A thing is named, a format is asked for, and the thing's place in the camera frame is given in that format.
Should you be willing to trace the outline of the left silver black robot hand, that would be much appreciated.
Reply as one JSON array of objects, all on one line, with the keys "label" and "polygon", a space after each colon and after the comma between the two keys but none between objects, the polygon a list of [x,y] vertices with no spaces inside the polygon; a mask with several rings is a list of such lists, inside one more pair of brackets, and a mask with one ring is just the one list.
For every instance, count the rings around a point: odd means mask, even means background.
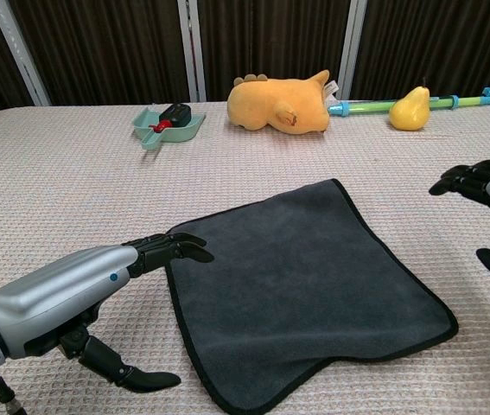
[{"label": "left silver black robot hand", "polygon": [[173,373],[145,373],[124,364],[88,327],[100,305],[131,279],[173,259],[213,261],[206,244],[189,233],[157,233],[73,252],[0,287],[0,353],[16,360],[60,348],[68,359],[134,393],[179,385]]}]

